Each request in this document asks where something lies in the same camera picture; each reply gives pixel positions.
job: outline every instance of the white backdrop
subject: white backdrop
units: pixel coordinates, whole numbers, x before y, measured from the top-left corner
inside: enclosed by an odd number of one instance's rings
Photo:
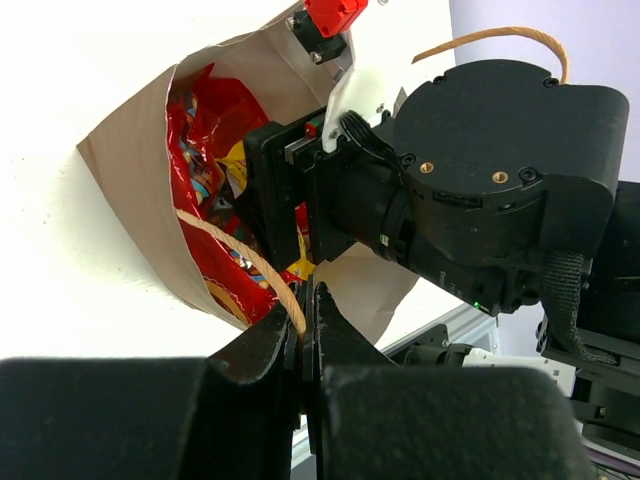
[[[209,355],[238,335],[166,290],[74,147],[169,65],[256,29],[290,3],[3,3],[0,358]],[[424,35],[416,52],[451,35],[447,1],[420,5],[424,11],[403,26]],[[407,84],[451,61],[447,54],[428,60]],[[404,318],[419,321],[458,304],[429,298],[414,296]]]

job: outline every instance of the brown paper bag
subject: brown paper bag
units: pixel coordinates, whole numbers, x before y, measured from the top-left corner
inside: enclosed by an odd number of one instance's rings
[[[239,327],[218,305],[191,257],[170,186],[165,107],[173,82],[213,62],[215,76],[242,81],[270,120],[287,124],[326,105],[334,80],[286,28],[283,12],[257,32],[207,47],[169,67],[107,117],[79,145],[106,199],[167,287],[192,306]],[[318,266],[339,307],[376,341],[417,278],[356,246],[336,262]]]

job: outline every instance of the robotic arm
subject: robotic arm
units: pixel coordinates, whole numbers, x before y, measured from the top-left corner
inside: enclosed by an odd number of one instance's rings
[[[298,38],[313,5],[296,14]],[[347,32],[354,64],[326,110],[247,136],[238,210],[277,269],[296,260],[294,208],[306,202],[316,262],[359,241],[492,316],[541,301],[539,351],[577,367],[585,436],[637,455],[640,185],[618,181],[626,98],[487,60],[425,83],[392,116],[399,85],[388,64],[361,69],[357,38],[365,14],[390,5],[372,2]],[[359,85],[369,73],[371,88]]]
[[[305,202],[316,263],[359,241],[489,315],[542,302],[538,366],[576,367],[573,412],[533,369],[450,368],[504,359],[446,332],[383,355],[311,279],[295,292],[303,339],[276,305],[205,360],[3,362],[2,478],[284,480],[300,413],[319,479],[582,480],[593,472],[574,418],[640,458],[640,185],[618,181],[627,100],[488,60],[423,84],[393,116],[410,50],[380,29],[407,4],[306,0],[289,19],[340,78],[326,108],[245,138],[235,210],[278,270],[297,260]]]

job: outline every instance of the white mounting bracket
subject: white mounting bracket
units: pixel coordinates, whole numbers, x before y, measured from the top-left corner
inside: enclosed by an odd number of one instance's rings
[[[565,397],[570,397],[575,382],[575,367],[543,357],[494,355],[481,348],[472,349],[464,357],[463,367],[527,367],[540,370],[555,382]]]
[[[379,125],[382,112],[393,112],[407,69],[417,52],[411,35],[403,31],[414,5],[420,0],[369,0],[345,37],[352,64],[331,91],[322,147],[331,153],[342,134],[340,117],[347,111],[359,113],[372,127]]]

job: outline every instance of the red candy wrapper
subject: red candy wrapper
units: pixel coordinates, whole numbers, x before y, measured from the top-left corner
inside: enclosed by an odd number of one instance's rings
[[[261,253],[252,232],[233,213],[233,202],[246,186],[242,139],[268,119],[242,82],[211,77],[213,67],[207,67],[189,91],[172,92],[167,105],[173,203]],[[297,209],[296,217],[301,259],[281,273],[287,283],[306,280],[313,269],[306,259],[304,205]],[[261,320],[273,307],[276,295],[260,272],[207,233],[184,222],[181,226],[218,303],[247,325]]]

